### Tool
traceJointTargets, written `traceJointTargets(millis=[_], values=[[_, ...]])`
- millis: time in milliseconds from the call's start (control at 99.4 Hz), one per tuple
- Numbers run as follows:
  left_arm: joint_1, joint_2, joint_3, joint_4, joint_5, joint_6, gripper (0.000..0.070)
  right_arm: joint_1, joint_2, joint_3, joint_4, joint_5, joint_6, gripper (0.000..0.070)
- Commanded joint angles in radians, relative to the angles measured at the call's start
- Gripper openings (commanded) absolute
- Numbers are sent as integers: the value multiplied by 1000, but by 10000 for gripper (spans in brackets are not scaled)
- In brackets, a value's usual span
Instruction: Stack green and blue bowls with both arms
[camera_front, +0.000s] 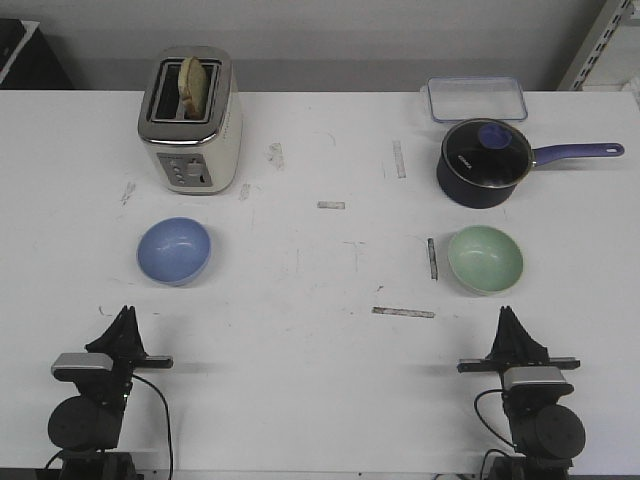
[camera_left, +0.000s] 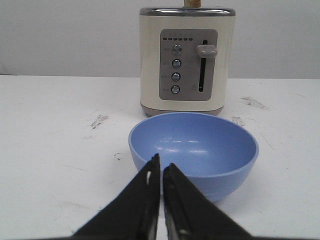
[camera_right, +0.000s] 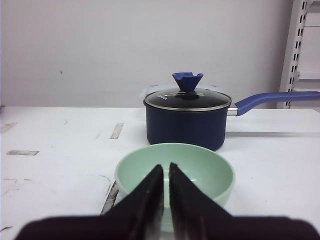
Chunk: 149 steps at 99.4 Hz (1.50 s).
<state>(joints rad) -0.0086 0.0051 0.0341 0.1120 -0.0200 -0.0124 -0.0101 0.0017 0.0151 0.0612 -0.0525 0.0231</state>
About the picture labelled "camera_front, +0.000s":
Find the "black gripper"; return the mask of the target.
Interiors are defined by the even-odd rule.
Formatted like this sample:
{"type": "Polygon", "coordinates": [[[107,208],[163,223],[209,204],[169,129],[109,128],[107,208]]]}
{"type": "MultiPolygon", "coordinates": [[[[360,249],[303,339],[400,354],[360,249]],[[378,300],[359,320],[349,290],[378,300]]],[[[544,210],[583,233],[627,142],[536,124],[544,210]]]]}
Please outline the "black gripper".
{"type": "MultiPolygon", "coordinates": [[[[500,308],[493,350],[509,350],[511,342],[515,350],[544,350],[545,347],[533,339],[519,321],[510,306],[500,308]]],[[[457,363],[458,373],[504,373],[514,367],[553,366],[560,370],[576,370],[580,360],[576,357],[553,357],[548,354],[518,356],[515,352],[490,352],[484,358],[464,358],[457,363]]]]}
{"type": "Polygon", "coordinates": [[[123,388],[137,369],[171,369],[174,365],[172,356],[152,356],[145,352],[134,306],[123,307],[97,341],[86,344],[85,349],[112,361],[107,369],[88,375],[84,383],[92,388],[123,388]],[[115,343],[125,334],[128,318],[131,345],[117,346],[115,343]]]}

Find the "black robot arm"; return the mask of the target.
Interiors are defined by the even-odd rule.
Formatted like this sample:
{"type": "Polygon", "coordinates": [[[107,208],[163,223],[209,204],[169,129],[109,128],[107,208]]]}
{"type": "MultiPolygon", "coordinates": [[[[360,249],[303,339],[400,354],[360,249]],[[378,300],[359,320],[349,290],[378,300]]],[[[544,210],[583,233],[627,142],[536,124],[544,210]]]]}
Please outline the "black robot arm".
{"type": "Polygon", "coordinates": [[[173,358],[151,356],[143,346],[136,310],[125,305],[111,325],[83,352],[60,354],[52,376],[76,386],[78,394],[62,401],[48,420],[48,436],[59,448],[61,479],[142,479],[132,454],[116,449],[128,398],[135,380],[160,398],[165,413],[168,476],[174,472],[169,404],[160,389],[136,374],[138,369],[170,369],[173,358]]]}
{"type": "Polygon", "coordinates": [[[509,306],[500,309],[490,352],[480,359],[461,359],[460,373],[494,372],[510,439],[495,428],[488,430],[511,447],[511,454],[492,448],[484,454],[480,479],[567,479],[573,459],[586,445],[586,430],[559,399],[574,392],[563,376],[575,370],[575,357],[551,357],[535,341],[509,306]]]}

